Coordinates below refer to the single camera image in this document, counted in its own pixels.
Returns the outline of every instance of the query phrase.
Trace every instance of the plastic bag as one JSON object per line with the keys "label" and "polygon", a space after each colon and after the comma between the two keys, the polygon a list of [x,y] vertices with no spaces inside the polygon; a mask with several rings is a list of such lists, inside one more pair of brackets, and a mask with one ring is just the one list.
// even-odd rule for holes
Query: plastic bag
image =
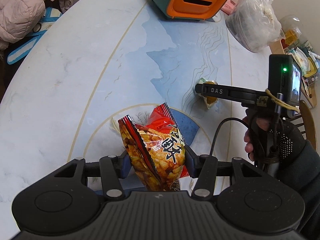
{"label": "plastic bag", "polygon": [[272,0],[239,0],[226,18],[232,35],[252,52],[284,38],[271,3]]}
{"label": "plastic bag", "polygon": [[135,173],[151,191],[180,190],[179,178],[188,176],[184,167],[185,140],[166,103],[157,106],[144,126],[130,116],[119,128]]}

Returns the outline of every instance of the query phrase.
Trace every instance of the pink jacket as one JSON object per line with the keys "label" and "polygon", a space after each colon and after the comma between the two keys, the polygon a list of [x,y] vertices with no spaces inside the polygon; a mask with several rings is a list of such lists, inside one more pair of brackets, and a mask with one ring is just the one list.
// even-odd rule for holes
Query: pink jacket
{"label": "pink jacket", "polygon": [[[59,4],[64,13],[73,0],[59,0]],[[26,36],[43,16],[44,9],[44,0],[0,0],[0,50]]]}

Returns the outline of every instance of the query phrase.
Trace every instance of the red snack bag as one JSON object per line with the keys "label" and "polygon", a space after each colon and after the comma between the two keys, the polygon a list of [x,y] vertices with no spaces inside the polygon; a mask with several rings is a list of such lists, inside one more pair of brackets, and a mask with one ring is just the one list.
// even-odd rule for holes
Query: red snack bag
{"label": "red snack bag", "polygon": [[166,103],[157,106],[143,126],[130,116],[119,121],[131,164],[148,190],[180,190],[179,178],[188,176],[184,167],[185,140]]}

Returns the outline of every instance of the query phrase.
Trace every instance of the wooden chair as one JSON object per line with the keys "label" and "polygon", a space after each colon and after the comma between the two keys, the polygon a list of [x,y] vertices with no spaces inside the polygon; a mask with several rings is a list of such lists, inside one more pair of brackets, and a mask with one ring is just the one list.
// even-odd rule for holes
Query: wooden chair
{"label": "wooden chair", "polygon": [[[309,140],[312,147],[317,150],[316,126],[315,122],[313,121],[311,111],[304,100],[300,100],[299,105],[301,115],[298,115],[293,119],[289,119],[288,121],[294,123],[296,127],[304,126],[304,131],[301,131],[302,134],[306,135],[306,139]],[[302,118],[302,123],[293,122],[300,118]]]}

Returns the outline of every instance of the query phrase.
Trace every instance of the blue strap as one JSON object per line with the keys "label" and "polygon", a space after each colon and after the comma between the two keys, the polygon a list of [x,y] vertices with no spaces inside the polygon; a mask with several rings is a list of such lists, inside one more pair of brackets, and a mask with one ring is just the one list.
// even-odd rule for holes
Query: blue strap
{"label": "blue strap", "polygon": [[[40,25],[40,29],[41,30],[41,24],[42,23],[54,23],[55,21],[57,21],[62,13],[60,13],[60,15],[58,17],[50,17],[51,15],[51,12],[52,12],[52,7],[47,7],[45,9],[45,12],[44,12],[44,16],[41,17],[41,19],[38,21],[38,23],[36,24],[36,26]],[[27,37],[30,37],[30,36],[38,36],[38,35],[43,35],[47,30],[42,30],[42,31],[38,31],[38,32],[34,32],[33,30],[31,30],[31,32],[29,32],[26,36]]]}
{"label": "blue strap", "polygon": [[[22,59],[23,57],[25,57],[26,55],[28,55],[28,53],[29,53],[29,52],[31,51],[31,49],[36,45],[36,43],[39,41],[39,39],[40,39],[41,37],[42,37],[42,35],[38,35],[38,36],[32,38],[31,40],[27,41],[25,44],[21,45],[20,47],[18,47],[18,48],[15,49],[14,51],[10,52],[10,54],[9,54],[8,57],[7,57],[7,63],[8,63],[9,65],[12,65],[12,64],[16,63],[17,61],[19,61],[20,59]],[[36,40],[36,41],[35,41],[35,43],[33,44],[32,48],[26,50],[24,53],[22,53],[21,55],[19,55],[17,58],[9,61],[9,57],[10,57],[10,56],[14,55],[17,51],[19,51],[20,49],[22,49],[24,46],[28,45],[30,42],[33,42],[34,40]]]}

